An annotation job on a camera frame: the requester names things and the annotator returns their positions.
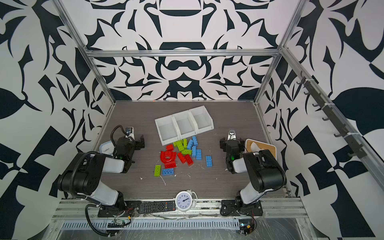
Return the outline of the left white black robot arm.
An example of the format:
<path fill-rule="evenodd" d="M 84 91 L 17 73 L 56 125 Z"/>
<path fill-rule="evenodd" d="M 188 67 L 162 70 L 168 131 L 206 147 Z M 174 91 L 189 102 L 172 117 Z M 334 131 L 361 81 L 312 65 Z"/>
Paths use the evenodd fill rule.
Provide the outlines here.
<path fill-rule="evenodd" d="M 127 206 L 123 194 L 104 184 L 101 176 L 102 173 L 126 174 L 134 163 L 134 152 L 145 147 L 145 138 L 141 136 L 139 141 L 135 141 L 131 137 L 121 137 L 113 146 L 113 156 L 94 151 L 78 153 L 59 176 L 59 191 L 103 209 L 117 213 L 125 211 Z"/>

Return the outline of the lone green lego brick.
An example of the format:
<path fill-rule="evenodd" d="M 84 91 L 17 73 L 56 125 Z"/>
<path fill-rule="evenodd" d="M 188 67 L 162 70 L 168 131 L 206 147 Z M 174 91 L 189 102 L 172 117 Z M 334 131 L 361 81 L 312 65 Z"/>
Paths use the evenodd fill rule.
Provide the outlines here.
<path fill-rule="evenodd" d="M 155 165 L 154 177 L 160 177 L 161 172 L 162 172 L 162 166 L 161 165 Z"/>

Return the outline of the blue lego brick cluster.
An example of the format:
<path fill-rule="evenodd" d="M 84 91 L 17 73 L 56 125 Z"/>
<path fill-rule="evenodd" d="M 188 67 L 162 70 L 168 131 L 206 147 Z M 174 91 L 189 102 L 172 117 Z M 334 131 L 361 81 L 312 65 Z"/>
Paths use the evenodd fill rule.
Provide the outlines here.
<path fill-rule="evenodd" d="M 196 136 L 192 136 L 188 141 L 187 150 L 190 151 L 192 158 L 195 158 L 198 161 L 202 160 L 202 150 L 198 149 L 198 140 Z"/>

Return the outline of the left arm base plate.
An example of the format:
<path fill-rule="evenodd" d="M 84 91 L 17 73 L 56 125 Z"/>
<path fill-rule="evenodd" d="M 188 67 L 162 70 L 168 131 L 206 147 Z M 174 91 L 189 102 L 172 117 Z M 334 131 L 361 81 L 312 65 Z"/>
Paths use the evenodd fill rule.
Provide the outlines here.
<path fill-rule="evenodd" d="M 101 206 L 98 217 L 99 218 L 112 218 L 112 217 L 132 217 L 138 213 L 141 201 L 125 201 L 125 203 L 118 207 L 114 206 Z"/>

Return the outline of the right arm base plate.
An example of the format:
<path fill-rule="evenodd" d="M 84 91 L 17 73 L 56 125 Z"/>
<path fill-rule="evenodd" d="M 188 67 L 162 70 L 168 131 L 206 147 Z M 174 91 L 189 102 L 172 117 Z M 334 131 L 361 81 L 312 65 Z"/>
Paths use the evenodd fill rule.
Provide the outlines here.
<path fill-rule="evenodd" d="M 256 202 L 250 205 L 237 205 L 235 200 L 222 200 L 220 214 L 226 216 L 254 216 L 261 217 L 264 212 L 261 202 Z"/>

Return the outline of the blue lego brick bottom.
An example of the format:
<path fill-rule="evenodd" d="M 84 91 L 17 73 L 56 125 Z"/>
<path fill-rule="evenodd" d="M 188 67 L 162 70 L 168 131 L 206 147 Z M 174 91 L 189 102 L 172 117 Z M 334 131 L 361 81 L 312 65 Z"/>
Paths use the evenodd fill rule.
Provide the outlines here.
<path fill-rule="evenodd" d="M 174 168 L 162 169 L 162 175 L 163 176 L 174 175 Z"/>

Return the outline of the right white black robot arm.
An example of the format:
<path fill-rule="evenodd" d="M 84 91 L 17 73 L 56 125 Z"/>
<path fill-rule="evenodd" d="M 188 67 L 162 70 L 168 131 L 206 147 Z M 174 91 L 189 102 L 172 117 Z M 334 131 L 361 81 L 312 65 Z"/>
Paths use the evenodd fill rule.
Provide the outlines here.
<path fill-rule="evenodd" d="M 251 139 L 222 138 L 220 149 L 226 153 L 228 171 L 232 174 L 247 173 L 250 179 L 235 198 L 237 207 L 254 205 L 267 193 L 286 185 L 287 177 L 276 160 L 275 146 Z"/>

